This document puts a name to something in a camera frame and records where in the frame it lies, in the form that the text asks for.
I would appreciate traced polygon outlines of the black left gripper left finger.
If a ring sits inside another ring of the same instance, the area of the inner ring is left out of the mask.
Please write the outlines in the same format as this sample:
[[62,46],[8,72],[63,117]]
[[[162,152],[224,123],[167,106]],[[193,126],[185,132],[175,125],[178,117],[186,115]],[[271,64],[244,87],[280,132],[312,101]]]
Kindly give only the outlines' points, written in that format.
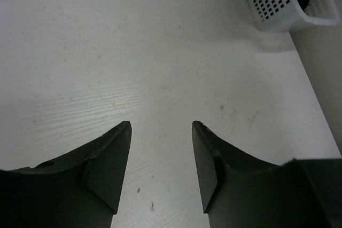
[[1,171],[1,227],[110,227],[130,143],[123,121],[36,167]]

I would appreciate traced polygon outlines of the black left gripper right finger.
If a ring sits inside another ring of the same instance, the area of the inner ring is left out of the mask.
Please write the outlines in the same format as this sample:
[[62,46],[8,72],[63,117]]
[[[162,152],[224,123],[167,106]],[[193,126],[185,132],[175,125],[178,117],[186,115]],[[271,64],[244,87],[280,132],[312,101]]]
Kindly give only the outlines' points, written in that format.
[[275,165],[192,124],[203,211],[211,227],[341,227],[341,159]]

